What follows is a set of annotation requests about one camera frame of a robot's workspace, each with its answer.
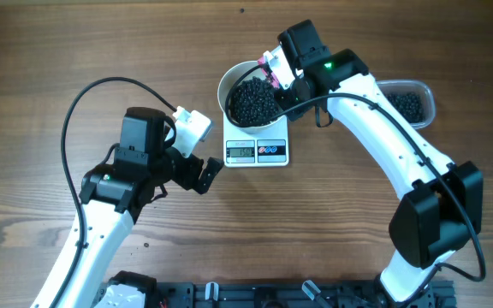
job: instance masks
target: white bowl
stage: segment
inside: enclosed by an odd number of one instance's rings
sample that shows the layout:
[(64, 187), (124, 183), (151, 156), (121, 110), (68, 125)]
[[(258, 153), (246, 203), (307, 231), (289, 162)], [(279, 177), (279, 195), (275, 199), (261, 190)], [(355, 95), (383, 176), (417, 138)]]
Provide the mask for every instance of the white bowl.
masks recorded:
[[(222, 112), (225, 112), (223, 110), (224, 105), (226, 104), (226, 97), (228, 96), (229, 90), (233, 86), (233, 84), (244, 74), (247, 72), (247, 70), (255, 67), (258, 65), (258, 62), (256, 61), (246, 61), (243, 63), (239, 63), (235, 65), (234, 67), (230, 68), (229, 71), (222, 77), (222, 80), (220, 80), (220, 85), (218, 86), (218, 102), (220, 103), (220, 109)], [(262, 73), (262, 69), (257, 69), (250, 73), (247, 77), (245, 77), (245, 80), (250, 80), (252, 77), (258, 77), (261, 80), (265, 80), (265, 75)], [(286, 121), (285, 115), (281, 115), (278, 119), (271, 121), (270, 124), (259, 126), (259, 127), (238, 127), (240, 130), (246, 132), (246, 133), (259, 133), (278, 121)]]

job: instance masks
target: white bracket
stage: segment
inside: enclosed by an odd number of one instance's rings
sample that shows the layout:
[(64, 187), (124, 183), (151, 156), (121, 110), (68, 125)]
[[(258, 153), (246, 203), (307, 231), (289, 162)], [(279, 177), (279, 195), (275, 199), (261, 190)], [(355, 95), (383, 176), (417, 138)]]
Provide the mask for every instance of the white bracket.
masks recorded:
[(113, 285), (106, 288), (104, 297), (94, 308), (144, 308), (146, 295), (136, 287), (127, 285)]
[[(212, 297), (211, 297), (211, 287), (214, 287), (214, 293), (212, 294)], [(216, 282), (211, 281), (206, 284), (205, 300), (218, 301), (219, 294), (220, 294), (220, 286)]]
[[(264, 59), (266, 63), (270, 64), (271, 72), (275, 74), (282, 88), (287, 90), (291, 87), (294, 76), (292, 75), (292, 70), (290, 69), (287, 58), (284, 56), (281, 46), (277, 46), (272, 52), (264, 52)], [(296, 70), (297, 76), (300, 76), (303, 73), (303, 70)]]
[[(189, 157), (195, 146), (205, 141), (212, 129), (212, 121), (196, 110), (189, 113), (180, 106), (172, 116), (176, 119), (176, 141), (172, 146), (184, 157)], [(169, 132), (166, 139), (172, 138), (173, 134)]]

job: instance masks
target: clear plastic container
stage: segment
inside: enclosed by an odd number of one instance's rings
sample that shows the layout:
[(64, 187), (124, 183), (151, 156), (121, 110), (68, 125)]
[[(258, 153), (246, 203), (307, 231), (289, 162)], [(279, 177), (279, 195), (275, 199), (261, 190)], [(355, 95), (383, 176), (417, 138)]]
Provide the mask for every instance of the clear plastic container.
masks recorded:
[(420, 123), (410, 123), (414, 129), (427, 127), (435, 119), (435, 114), (437, 113), (435, 99), (431, 89), (425, 83), (417, 80), (382, 80), (376, 84), (382, 90), (383, 95), (391, 93), (401, 95), (408, 92), (414, 92), (419, 95), (421, 104), (424, 107), (425, 120)]

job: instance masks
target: wooden table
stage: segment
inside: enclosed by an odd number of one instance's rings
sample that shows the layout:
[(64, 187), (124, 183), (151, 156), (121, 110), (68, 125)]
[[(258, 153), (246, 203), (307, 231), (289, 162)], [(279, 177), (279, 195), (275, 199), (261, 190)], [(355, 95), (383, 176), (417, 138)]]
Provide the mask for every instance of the wooden table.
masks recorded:
[[(59, 142), (80, 89), (112, 75), (141, 80), (209, 116), (215, 128), (196, 153), (221, 157), (220, 78), (307, 18), (332, 51), (354, 50), (379, 80), (422, 80), (435, 93), (437, 118), (420, 132), (483, 170), (488, 264), (483, 283), (447, 270), (438, 278), (455, 280), (460, 307), (493, 307), (493, 2), (444, 0), (0, 7), (0, 307), (32, 303), (68, 236), (74, 205)], [(68, 132), (78, 190), (119, 140), (130, 106), (168, 111), (122, 83), (80, 102)], [(224, 169), (202, 197), (168, 184), (106, 278), (119, 270), (160, 281), (373, 278), (394, 250), (387, 228), (398, 200), (387, 178), (344, 126), (316, 128), (312, 112), (289, 126), (289, 138), (286, 168)], [(471, 243), (452, 262), (478, 270)]]

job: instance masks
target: plastic container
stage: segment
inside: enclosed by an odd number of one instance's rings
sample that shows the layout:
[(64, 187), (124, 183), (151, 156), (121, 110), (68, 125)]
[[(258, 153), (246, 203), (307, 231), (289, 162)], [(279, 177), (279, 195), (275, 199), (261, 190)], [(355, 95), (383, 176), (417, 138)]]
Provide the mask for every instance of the plastic container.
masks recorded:
[[(218, 102), (220, 103), (220, 109), (223, 111), (223, 106), (226, 104), (226, 97), (228, 96), (229, 90), (231, 89), (231, 86), (244, 74), (247, 72), (247, 70), (255, 67), (258, 65), (257, 61), (247, 61), (243, 63), (239, 63), (235, 65), (234, 67), (230, 68), (229, 71), (222, 77), (222, 80), (220, 80), (220, 85), (218, 85)], [(262, 72), (261, 69), (257, 69), (250, 73), (247, 77), (245, 77), (245, 80), (250, 80), (252, 77), (258, 77), (261, 80), (265, 79), (265, 75)], [(286, 116), (281, 115), (278, 119), (271, 121), (270, 124), (266, 124), (263, 126), (259, 127), (241, 127), (239, 128), (240, 130), (246, 132), (246, 133), (259, 133), (272, 125), (275, 125), (278, 121), (286, 121), (284, 119)]]
[(420, 123), (410, 123), (414, 129), (421, 129), (429, 126), (435, 119), (437, 109), (435, 108), (435, 99), (431, 89), (423, 82), (417, 80), (382, 80), (376, 82), (383, 95), (391, 93), (406, 94), (414, 92), (419, 95), (421, 104), (424, 107), (425, 121)]

